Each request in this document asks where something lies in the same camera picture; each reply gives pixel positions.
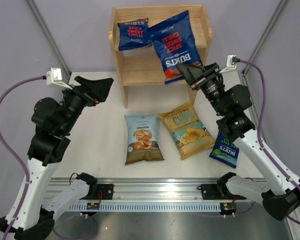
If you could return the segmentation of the wooden two-tier shelf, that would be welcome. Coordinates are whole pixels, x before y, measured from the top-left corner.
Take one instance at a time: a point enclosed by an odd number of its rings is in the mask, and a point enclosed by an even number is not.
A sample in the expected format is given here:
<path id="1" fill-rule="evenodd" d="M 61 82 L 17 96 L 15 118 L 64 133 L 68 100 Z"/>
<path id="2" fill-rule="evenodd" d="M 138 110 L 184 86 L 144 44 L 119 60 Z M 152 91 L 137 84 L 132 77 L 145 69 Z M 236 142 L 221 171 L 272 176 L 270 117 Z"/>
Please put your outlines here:
<path id="1" fill-rule="evenodd" d="M 213 28 L 206 5 L 129 6 L 112 9 L 108 37 L 125 108 L 128 107 L 130 86 L 164 85 L 165 75 L 161 61 L 152 46 L 144 48 L 149 54 L 128 56 L 119 50 L 118 23 L 148 18 L 149 26 L 153 26 L 186 10 L 189 11 L 190 24 L 200 58 L 206 62 L 213 39 Z"/>

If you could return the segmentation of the blue green Burts vinegar bag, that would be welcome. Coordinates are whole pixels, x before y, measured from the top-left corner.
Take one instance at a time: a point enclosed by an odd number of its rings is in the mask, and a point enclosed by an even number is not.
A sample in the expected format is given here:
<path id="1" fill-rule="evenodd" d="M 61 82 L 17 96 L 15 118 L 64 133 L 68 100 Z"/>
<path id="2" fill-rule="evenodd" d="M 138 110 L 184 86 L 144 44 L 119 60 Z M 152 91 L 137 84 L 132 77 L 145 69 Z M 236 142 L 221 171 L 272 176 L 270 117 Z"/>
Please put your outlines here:
<path id="1" fill-rule="evenodd" d="M 221 133 L 218 133 L 209 157 L 235 169 L 237 167 L 239 152 L 239 148 L 234 143 Z"/>

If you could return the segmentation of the left aluminium frame post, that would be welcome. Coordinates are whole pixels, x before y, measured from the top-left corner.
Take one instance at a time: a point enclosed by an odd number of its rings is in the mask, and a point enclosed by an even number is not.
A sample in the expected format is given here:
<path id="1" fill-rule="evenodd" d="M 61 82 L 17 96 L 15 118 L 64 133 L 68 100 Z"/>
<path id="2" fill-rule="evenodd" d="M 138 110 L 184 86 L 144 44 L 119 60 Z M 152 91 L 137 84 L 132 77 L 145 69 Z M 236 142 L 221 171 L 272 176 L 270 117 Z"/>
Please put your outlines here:
<path id="1" fill-rule="evenodd" d="M 47 24 L 46 21 L 44 20 L 37 4 L 35 3 L 34 0 L 25 0 L 24 1 L 27 7 L 29 8 L 29 11 L 33 15 L 34 19 L 36 20 L 39 28 L 41 29 L 45 39 L 47 40 L 51 50 L 53 51 L 55 57 L 57 58 L 59 64 L 61 65 L 62 69 L 64 70 L 67 78 L 69 79 L 71 77 L 72 71 L 68 67 L 57 43 L 55 42 Z"/>

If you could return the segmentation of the blue Burts chilli bag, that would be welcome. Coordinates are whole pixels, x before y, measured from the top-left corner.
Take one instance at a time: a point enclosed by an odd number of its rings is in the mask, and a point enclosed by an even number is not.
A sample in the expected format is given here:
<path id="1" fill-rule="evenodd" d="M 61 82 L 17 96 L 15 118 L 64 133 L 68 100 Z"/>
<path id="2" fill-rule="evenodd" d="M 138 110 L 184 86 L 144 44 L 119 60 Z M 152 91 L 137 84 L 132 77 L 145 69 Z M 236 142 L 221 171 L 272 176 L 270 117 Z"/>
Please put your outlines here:
<path id="1" fill-rule="evenodd" d="M 177 64 L 201 67 L 203 62 L 197 50 L 191 28 L 190 14 L 185 10 L 148 29 L 148 34 L 165 75 L 164 84 L 181 81 Z"/>
<path id="2" fill-rule="evenodd" d="M 152 45 L 148 33 L 148 18 L 142 18 L 117 24 L 119 28 L 119 51 L 134 50 Z"/>

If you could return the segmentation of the light blue cassava chips bag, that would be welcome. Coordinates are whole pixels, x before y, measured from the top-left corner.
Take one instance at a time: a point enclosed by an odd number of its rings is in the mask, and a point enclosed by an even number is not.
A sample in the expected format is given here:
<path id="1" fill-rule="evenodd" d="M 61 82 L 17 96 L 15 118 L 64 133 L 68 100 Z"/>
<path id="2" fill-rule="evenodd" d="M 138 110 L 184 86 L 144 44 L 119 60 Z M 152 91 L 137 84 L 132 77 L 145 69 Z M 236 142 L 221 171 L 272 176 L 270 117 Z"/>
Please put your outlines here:
<path id="1" fill-rule="evenodd" d="M 125 165 L 141 161 L 163 161 L 159 147 L 157 114 L 126 114 L 128 138 Z"/>

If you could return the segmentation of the aluminium frame post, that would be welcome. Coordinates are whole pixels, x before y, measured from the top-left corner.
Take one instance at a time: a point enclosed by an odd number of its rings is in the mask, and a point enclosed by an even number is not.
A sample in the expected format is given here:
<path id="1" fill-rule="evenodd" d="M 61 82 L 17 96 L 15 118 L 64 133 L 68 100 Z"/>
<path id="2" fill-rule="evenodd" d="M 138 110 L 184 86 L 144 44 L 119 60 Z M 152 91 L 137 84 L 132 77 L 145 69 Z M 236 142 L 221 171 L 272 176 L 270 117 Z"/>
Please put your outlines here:
<path id="1" fill-rule="evenodd" d="M 68 67 L 57 43 L 55 42 L 47 24 L 46 21 L 44 20 L 37 4 L 35 3 L 34 0 L 25 0 L 24 1 L 27 7 L 29 8 L 29 11 L 33 15 L 34 19 L 36 20 L 39 28 L 41 29 L 45 39 L 47 40 L 51 50 L 53 51 L 55 57 L 57 58 L 59 64 L 61 65 L 62 69 L 64 70 L 67 78 L 69 79 L 71 77 L 72 71 Z"/>
<path id="2" fill-rule="evenodd" d="M 280 16 L 282 15 L 283 11 L 285 10 L 287 4 L 289 3 L 289 0 L 280 0 L 275 11 L 273 12 L 269 22 L 267 23 L 264 31 L 262 32 L 261 37 L 259 38 L 256 47 L 254 48 L 250 58 L 249 62 L 253 63 L 257 56 L 259 55 L 260 51 L 262 50 L 263 46 L 266 43 L 267 38 L 270 36 L 273 28 L 275 27 L 277 21 L 279 20 Z"/>

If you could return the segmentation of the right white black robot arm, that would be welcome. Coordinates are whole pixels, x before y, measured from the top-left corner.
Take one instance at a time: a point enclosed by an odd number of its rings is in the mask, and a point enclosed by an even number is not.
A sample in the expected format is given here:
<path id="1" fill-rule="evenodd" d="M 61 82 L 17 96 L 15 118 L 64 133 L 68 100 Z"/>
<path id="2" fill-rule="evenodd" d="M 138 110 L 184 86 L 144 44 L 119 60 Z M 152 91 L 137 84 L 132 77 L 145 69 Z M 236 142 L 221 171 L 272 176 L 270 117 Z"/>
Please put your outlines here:
<path id="1" fill-rule="evenodd" d="M 300 206 L 300 177 L 267 146 L 260 129 L 245 114 L 252 106 L 248 87 L 237 84 L 225 89 L 216 63 L 203 67 L 179 63 L 176 67 L 190 88 L 201 90 L 221 116 L 216 122 L 219 133 L 238 147 L 266 180 L 262 184 L 229 172 L 217 181 L 218 195 L 242 196 L 261 204 L 278 221 L 287 218 Z"/>

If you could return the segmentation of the right aluminium frame post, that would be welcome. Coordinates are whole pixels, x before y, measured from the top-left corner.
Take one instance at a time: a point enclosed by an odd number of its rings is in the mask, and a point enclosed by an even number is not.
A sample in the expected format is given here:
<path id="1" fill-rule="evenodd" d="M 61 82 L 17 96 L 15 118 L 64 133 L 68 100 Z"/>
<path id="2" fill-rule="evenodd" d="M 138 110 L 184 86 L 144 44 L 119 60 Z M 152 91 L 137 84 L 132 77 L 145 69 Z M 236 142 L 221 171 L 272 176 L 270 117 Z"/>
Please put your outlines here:
<path id="1" fill-rule="evenodd" d="M 289 3 L 289 0 L 280 0 L 275 11 L 273 12 L 269 22 L 267 23 L 264 31 L 262 32 L 261 37 L 259 38 L 256 47 L 254 48 L 250 58 L 249 62 L 253 63 L 257 56 L 259 55 L 260 51 L 262 50 L 263 46 L 266 43 L 267 38 L 270 36 L 273 28 L 275 27 L 277 21 L 279 20 L 280 16 L 282 15 L 283 11 L 285 10 L 287 4 Z"/>

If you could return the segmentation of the yellow kettle chips bag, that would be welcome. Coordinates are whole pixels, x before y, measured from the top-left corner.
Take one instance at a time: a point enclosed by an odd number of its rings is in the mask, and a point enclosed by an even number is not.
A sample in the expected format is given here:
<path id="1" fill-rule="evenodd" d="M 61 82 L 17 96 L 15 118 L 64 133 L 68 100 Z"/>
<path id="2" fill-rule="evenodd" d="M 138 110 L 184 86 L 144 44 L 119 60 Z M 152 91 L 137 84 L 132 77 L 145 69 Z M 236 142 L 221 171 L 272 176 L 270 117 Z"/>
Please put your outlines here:
<path id="1" fill-rule="evenodd" d="M 215 145 L 191 100 L 170 112 L 159 113 L 158 117 L 167 127 L 182 160 Z"/>

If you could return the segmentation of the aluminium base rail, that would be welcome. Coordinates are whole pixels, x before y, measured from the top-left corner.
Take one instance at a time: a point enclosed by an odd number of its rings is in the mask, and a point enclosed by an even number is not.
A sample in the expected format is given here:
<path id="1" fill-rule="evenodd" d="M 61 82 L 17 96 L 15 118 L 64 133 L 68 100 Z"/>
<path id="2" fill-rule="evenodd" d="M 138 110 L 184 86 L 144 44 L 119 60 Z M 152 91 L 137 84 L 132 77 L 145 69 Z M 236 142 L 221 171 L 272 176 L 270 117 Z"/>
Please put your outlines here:
<path id="1" fill-rule="evenodd" d="M 62 186 L 64 191 L 71 183 Z M 195 186 L 189 182 L 118 182 L 113 185 L 112 199 L 63 201 L 62 191 L 50 201 L 43 201 L 45 188 L 31 183 L 22 200 L 22 215 L 39 215 L 40 209 L 52 212 L 57 219 L 64 212 L 218 212 L 229 215 L 233 200 L 263 202 L 262 194 L 270 190 L 264 182 L 234 176 L 231 190 L 221 193 L 216 183 Z"/>

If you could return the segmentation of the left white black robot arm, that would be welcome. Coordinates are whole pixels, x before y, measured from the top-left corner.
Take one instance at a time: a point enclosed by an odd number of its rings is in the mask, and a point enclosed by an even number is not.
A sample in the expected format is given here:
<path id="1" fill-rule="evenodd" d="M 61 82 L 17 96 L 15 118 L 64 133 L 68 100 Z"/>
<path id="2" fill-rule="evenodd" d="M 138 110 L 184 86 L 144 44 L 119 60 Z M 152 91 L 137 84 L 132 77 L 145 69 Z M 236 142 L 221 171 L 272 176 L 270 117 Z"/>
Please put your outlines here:
<path id="1" fill-rule="evenodd" d="M 32 122 L 35 134 L 31 140 L 27 161 L 20 160 L 25 176 L 16 200 L 6 216 L 0 218 L 0 231 L 12 233 L 16 240 L 44 240 L 53 231 L 55 222 L 75 202 L 81 199 L 111 200 L 112 184 L 99 184 L 88 173 L 80 173 L 69 186 L 47 203 L 43 203 L 50 180 L 70 144 L 69 135 L 86 107 L 106 101 L 112 78 L 88 80 L 76 76 L 76 85 L 69 85 L 51 72 L 43 76 L 49 85 L 59 86 L 63 99 L 40 99 L 34 106 Z"/>

